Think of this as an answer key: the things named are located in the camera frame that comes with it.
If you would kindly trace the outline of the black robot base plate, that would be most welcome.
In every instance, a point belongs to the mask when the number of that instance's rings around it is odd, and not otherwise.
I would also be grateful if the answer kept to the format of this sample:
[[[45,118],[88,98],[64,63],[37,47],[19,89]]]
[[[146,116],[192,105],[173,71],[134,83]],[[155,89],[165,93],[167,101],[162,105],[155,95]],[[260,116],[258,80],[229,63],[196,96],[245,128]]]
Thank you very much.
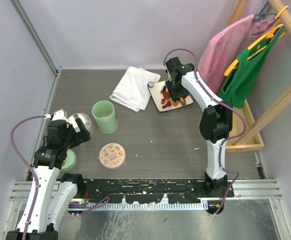
[[[219,199],[226,193],[226,188],[207,193],[204,182],[199,179],[105,179],[83,180],[84,187],[78,188],[76,198],[98,203],[109,197],[110,204],[160,203],[167,197],[169,204],[200,203],[202,198]]]

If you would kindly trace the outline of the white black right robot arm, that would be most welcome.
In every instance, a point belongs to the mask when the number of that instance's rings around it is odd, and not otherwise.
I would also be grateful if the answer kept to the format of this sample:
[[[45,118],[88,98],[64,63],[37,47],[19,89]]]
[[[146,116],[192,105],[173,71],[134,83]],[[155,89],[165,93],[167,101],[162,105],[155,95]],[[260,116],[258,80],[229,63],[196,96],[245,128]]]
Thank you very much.
[[[204,173],[203,189],[210,197],[218,196],[228,185],[225,165],[225,143],[233,128],[233,112],[201,79],[192,63],[182,64],[178,57],[163,64],[169,79],[165,82],[174,101],[191,95],[202,110],[199,123],[201,136],[207,144],[207,168]]]

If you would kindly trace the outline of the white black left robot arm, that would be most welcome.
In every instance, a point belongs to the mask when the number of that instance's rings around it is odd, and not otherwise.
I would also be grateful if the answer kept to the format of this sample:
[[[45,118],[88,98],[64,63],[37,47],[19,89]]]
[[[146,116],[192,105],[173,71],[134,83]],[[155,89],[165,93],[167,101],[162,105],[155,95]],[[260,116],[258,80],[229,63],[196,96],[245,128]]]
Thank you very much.
[[[34,153],[33,164],[21,155],[14,142],[13,127],[10,141],[13,149],[32,174],[32,184],[23,215],[15,230],[7,233],[8,240],[56,240],[63,215],[73,198],[86,192],[81,174],[67,173],[61,178],[59,191],[52,197],[68,150],[88,142],[91,134],[80,118],[68,119],[64,115],[46,114],[50,122],[43,145]]]

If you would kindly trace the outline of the tall green canister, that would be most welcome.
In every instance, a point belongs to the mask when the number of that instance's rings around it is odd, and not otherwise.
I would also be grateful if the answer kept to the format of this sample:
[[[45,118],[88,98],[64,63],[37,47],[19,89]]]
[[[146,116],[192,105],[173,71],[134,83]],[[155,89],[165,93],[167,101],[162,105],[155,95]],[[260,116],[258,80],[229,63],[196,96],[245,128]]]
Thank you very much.
[[[119,126],[116,118],[114,105],[107,101],[98,101],[91,109],[92,116],[99,128],[104,134],[115,132]]]

